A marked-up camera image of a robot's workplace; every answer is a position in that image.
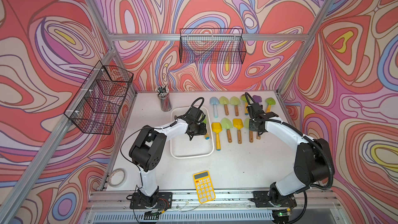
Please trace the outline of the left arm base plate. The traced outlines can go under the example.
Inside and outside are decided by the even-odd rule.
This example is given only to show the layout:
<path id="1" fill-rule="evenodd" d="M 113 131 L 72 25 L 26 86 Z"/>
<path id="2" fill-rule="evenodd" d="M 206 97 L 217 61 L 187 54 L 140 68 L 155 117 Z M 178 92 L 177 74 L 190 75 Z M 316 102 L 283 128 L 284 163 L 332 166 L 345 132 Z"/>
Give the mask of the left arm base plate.
<path id="1" fill-rule="evenodd" d="M 130 200 L 130 209 L 167 210 L 172 207 L 173 193 L 156 191 L 149 197 L 138 190 L 126 198 Z"/>

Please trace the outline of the light blue shovel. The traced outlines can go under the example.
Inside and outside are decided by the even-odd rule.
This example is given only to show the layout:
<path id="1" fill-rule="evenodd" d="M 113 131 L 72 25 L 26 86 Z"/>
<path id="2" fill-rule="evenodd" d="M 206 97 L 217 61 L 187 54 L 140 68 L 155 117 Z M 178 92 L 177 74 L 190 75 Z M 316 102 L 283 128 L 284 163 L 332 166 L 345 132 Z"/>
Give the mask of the light blue shovel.
<path id="1" fill-rule="evenodd" d="M 215 96 L 212 96 L 209 100 L 210 104 L 213 106 L 214 117 L 218 118 L 218 109 L 217 106 L 220 104 L 219 99 Z"/>

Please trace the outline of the yellow shovel wooden handle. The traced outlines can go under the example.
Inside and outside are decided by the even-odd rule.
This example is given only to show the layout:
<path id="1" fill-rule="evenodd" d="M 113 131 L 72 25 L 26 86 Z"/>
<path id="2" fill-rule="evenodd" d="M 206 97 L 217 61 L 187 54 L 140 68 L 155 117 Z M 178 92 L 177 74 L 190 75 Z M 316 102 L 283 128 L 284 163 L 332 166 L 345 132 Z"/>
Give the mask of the yellow shovel wooden handle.
<path id="1" fill-rule="evenodd" d="M 238 118 L 233 119 L 233 126 L 237 128 L 237 139 L 238 143 L 242 144 L 241 129 L 244 127 L 243 121 Z"/>

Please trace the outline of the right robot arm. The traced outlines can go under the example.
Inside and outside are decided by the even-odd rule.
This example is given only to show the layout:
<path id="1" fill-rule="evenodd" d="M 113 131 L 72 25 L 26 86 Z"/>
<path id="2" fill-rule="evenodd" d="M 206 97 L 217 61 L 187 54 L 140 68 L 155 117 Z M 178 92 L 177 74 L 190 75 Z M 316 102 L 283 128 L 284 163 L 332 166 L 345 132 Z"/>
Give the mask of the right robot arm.
<path id="1" fill-rule="evenodd" d="M 266 113 L 259 103 L 247 106 L 249 125 L 262 135 L 265 132 L 277 136 L 295 152 L 293 172 L 270 185 L 268 202 L 280 206 L 293 194 L 309 188 L 328 190 L 333 185 L 335 168 L 329 143 L 324 139 L 314 139 L 297 128 L 282 121 L 273 112 Z"/>

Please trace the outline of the green shovel yellow handle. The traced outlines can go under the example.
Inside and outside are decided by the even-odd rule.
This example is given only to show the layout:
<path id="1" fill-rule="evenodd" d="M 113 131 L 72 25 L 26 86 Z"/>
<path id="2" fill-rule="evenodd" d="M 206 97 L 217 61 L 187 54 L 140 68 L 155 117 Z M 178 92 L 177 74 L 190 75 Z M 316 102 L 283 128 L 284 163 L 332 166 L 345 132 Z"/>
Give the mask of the green shovel yellow handle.
<path id="1" fill-rule="evenodd" d="M 276 101 L 273 97 L 268 97 L 265 102 L 267 104 L 266 112 L 269 113 L 271 112 L 272 106 L 276 105 Z"/>
<path id="2" fill-rule="evenodd" d="M 241 99 L 241 101 L 244 103 L 245 115 L 249 115 L 249 114 L 248 114 L 248 109 L 247 109 L 247 107 L 248 107 L 248 102 L 247 102 L 247 99 L 246 99 L 245 94 L 242 94 L 241 97 L 240 97 L 240 99 Z"/>
<path id="3" fill-rule="evenodd" d="M 207 118 L 205 118 L 205 119 L 203 120 L 203 123 L 204 123 L 205 125 L 207 125 Z M 205 137 L 206 140 L 209 140 L 208 131 L 206 131 L 206 134 L 204 135 L 204 137 Z"/>

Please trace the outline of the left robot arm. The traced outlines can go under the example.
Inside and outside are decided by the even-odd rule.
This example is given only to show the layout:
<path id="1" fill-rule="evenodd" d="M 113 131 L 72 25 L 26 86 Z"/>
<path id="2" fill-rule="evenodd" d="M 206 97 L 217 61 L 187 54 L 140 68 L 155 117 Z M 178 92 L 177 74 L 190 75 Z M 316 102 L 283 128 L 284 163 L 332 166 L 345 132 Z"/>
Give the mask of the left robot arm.
<path id="1" fill-rule="evenodd" d="M 132 163 L 138 166 L 142 179 L 139 190 L 145 197 L 153 197 L 159 191 L 156 182 L 155 168 L 159 164 L 166 142 L 187 135 L 191 141 L 195 136 L 207 133 L 206 124 L 203 122 L 206 115 L 195 106 L 167 124 L 151 127 L 145 125 L 136 137 L 129 150 Z"/>

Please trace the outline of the purple shovel pink handle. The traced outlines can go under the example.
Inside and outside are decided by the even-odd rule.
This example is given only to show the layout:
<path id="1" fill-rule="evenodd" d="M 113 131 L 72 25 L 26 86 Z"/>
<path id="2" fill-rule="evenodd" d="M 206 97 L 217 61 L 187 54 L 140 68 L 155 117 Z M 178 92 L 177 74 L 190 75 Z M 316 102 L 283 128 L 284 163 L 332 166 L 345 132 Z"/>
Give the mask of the purple shovel pink handle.
<path id="1" fill-rule="evenodd" d="M 253 100 L 254 100 L 256 103 L 262 103 L 262 97 L 261 97 L 261 96 L 259 96 L 259 95 L 253 95 L 252 98 L 253 98 Z"/>

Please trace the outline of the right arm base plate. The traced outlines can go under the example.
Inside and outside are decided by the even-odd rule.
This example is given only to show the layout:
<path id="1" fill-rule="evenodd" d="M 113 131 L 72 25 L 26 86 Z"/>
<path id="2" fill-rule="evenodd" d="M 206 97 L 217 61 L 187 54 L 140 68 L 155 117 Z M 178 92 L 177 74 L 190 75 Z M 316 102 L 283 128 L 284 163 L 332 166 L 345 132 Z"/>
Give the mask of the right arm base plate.
<path id="1" fill-rule="evenodd" d="M 254 191 L 253 197 L 249 199 L 256 207 L 285 207 L 294 208 L 297 206 L 293 194 L 282 196 L 277 191 Z"/>

